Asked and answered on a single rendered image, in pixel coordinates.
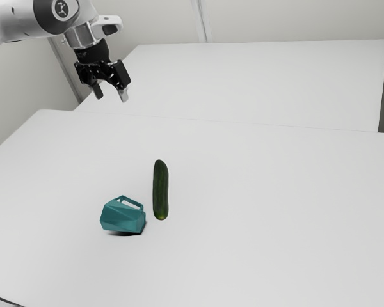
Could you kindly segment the green cucumber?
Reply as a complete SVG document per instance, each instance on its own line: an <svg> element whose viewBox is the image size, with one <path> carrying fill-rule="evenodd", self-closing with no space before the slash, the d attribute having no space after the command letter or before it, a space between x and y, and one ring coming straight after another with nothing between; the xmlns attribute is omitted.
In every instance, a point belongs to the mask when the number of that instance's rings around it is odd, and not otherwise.
<svg viewBox="0 0 384 307"><path fill-rule="evenodd" d="M153 172L152 202L154 216L158 220L165 220L169 214L169 171L162 160L156 160Z"/></svg>

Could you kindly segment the teal faceted mug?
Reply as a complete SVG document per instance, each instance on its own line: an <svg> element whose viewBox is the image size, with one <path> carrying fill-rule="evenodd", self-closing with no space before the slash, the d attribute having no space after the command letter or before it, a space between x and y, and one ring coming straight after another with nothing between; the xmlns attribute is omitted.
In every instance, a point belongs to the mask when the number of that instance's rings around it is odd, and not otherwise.
<svg viewBox="0 0 384 307"><path fill-rule="evenodd" d="M139 235L146 225L144 206L121 195L104 205L100 224L103 230Z"/></svg>

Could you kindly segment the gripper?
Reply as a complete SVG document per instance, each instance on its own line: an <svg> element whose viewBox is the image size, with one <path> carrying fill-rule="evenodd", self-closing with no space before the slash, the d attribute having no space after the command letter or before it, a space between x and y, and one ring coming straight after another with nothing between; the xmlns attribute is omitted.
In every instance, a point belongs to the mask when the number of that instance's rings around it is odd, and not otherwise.
<svg viewBox="0 0 384 307"><path fill-rule="evenodd" d="M110 62L109 47L105 39L88 48L74 49L74 53L78 60L74 63L74 67L79 80L91 89L97 100L103 97L103 92L93 72L97 69L93 63L101 61L102 79L117 90L122 102L128 101L127 88L131 83L131 78L122 60Z"/></svg>

